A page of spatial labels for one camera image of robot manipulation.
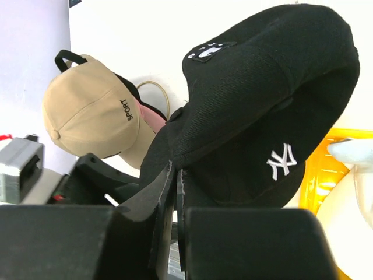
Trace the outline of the beige baseball cap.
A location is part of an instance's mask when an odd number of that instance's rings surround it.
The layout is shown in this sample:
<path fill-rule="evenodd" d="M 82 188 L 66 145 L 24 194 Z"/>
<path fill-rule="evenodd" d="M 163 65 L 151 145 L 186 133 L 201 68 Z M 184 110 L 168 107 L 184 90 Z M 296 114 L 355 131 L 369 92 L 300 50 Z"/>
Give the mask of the beige baseball cap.
<path fill-rule="evenodd" d="M 55 63 L 61 73 L 47 87 L 42 103 L 53 143 L 78 157 L 120 156 L 139 169 L 156 134 L 129 89 L 89 55 L 61 50 Z"/>

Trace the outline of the black NY baseball cap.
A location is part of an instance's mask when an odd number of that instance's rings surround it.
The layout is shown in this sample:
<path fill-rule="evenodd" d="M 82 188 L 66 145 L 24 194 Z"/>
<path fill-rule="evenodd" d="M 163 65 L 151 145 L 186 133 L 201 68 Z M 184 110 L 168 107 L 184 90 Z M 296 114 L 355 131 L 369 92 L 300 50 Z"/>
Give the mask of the black NY baseball cap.
<path fill-rule="evenodd" d="M 283 207 L 344 112 L 360 74 L 349 24 L 321 5 L 280 5 L 191 49 L 189 100 L 158 132 L 139 185 L 168 165 L 222 206 Z"/>

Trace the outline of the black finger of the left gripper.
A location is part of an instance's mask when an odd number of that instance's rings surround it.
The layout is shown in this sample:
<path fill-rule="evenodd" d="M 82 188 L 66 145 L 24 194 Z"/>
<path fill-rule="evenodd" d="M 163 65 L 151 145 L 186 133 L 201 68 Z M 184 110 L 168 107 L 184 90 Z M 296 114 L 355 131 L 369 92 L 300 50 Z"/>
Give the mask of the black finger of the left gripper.
<path fill-rule="evenodd" d="M 109 205 L 109 195 L 121 204 L 140 191 L 139 179 L 123 173 L 89 153 L 78 159 L 69 175 L 69 202 Z"/>

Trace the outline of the pink baseball cap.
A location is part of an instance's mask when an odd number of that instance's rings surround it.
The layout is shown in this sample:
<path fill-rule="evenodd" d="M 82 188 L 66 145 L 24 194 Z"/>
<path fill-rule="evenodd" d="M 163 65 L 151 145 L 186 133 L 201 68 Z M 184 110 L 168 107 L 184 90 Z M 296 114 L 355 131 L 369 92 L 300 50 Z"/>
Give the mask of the pink baseball cap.
<path fill-rule="evenodd" d="M 147 103 L 141 103 L 137 101 L 136 105 L 138 106 L 140 114 L 146 124 L 149 125 L 149 127 L 154 131 L 155 134 L 157 134 L 166 124 L 166 118 L 164 114 Z"/>

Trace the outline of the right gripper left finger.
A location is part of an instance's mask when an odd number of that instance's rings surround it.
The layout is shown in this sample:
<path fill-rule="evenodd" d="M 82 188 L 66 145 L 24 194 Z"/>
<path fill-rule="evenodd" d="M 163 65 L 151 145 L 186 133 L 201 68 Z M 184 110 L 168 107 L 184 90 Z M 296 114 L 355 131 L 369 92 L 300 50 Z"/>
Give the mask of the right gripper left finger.
<path fill-rule="evenodd" d="M 175 171 L 122 205 L 1 207 L 2 279 L 166 279 Z"/>

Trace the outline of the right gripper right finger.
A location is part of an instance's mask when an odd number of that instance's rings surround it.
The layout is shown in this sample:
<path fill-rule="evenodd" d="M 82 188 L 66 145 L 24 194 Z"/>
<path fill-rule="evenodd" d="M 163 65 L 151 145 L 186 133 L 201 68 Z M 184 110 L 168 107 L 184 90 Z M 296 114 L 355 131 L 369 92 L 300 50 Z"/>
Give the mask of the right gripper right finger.
<path fill-rule="evenodd" d="M 320 223 L 299 208 L 221 208 L 177 174 L 178 245 L 187 279 L 338 279 Z"/>

